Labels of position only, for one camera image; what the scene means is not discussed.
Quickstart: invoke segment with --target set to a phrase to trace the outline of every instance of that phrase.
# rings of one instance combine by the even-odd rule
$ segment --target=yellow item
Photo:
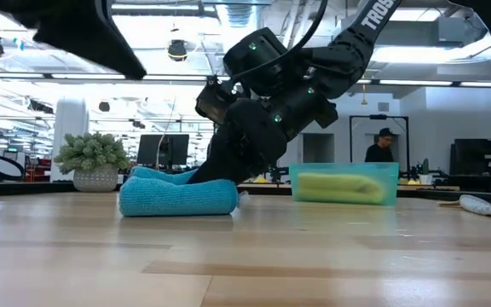
[[[298,200],[382,205],[384,188],[375,180],[360,175],[298,175]]]
[[[264,177],[259,177],[257,179],[255,179],[255,181],[253,181],[254,183],[266,183],[268,182],[266,179],[264,179]]]

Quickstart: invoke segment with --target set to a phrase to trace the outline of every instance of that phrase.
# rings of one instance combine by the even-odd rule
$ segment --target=robotic arm
[[[473,8],[491,31],[491,2],[454,1]],[[220,127],[207,161],[189,183],[218,178],[243,182],[275,165],[286,144],[313,121],[326,128],[337,120],[336,105],[327,99],[340,97],[361,78],[378,35],[400,3],[369,0],[352,25],[327,47],[287,51],[263,28],[231,48],[223,58],[230,80],[209,78],[197,99],[197,113]],[[326,0],[312,27],[319,25],[316,21],[325,6]],[[244,91],[233,94],[237,82]],[[260,98],[252,99],[251,90]]]
[[[491,32],[491,1],[452,0],[472,8]],[[0,11],[28,27],[34,40],[142,79],[147,72],[115,26],[113,0],[0,0]],[[219,128],[207,161],[189,183],[225,178],[236,183],[265,172],[286,152],[286,144],[316,121],[322,128],[338,119],[335,99],[367,69],[378,35],[401,0],[368,0],[355,22],[328,46],[303,48],[325,13],[321,0],[310,29],[287,50],[268,29],[243,38],[224,56],[230,76],[208,78],[196,111]],[[242,91],[234,86],[240,83]],[[252,98],[254,92],[259,98]]]

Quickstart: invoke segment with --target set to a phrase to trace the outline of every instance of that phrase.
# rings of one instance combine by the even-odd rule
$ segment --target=person
[[[394,136],[390,128],[383,128],[378,133],[376,143],[367,149],[365,162],[395,162],[390,149]]]

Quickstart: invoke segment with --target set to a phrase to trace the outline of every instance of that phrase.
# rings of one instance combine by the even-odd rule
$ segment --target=blue towel
[[[120,188],[120,212],[125,217],[168,217],[222,215],[234,210],[238,190],[233,182],[184,184],[193,173],[167,175],[136,167]]]
[[[182,174],[168,175],[162,171],[156,171],[148,167],[137,166],[130,172],[131,177],[160,179],[165,182],[181,185],[187,183],[195,171],[187,171]]]

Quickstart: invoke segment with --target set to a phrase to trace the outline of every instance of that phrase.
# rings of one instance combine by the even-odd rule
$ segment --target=transparent plastic container
[[[295,201],[394,206],[398,163],[309,163],[289,167]]]

